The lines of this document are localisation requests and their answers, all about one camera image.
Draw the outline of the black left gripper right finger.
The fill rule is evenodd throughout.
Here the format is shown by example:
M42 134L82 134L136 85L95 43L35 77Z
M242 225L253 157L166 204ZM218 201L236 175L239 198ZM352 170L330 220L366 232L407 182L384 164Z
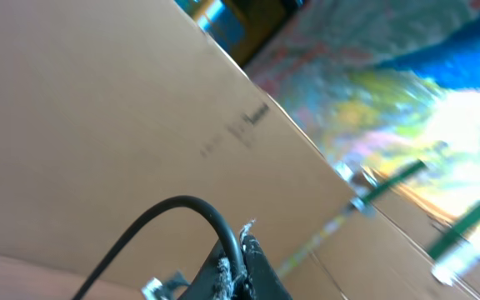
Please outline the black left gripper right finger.
M292 300L278 275L264 254L260 242L250 233L255 223L246 223L239 234L243 260L247 272L244 282L246 296L249 300Z

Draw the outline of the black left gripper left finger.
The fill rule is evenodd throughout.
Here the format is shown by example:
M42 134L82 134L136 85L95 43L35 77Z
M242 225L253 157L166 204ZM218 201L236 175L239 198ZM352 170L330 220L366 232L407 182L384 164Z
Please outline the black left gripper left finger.
M196 277L178 300L232 300L232 267L222 244L217 241Z

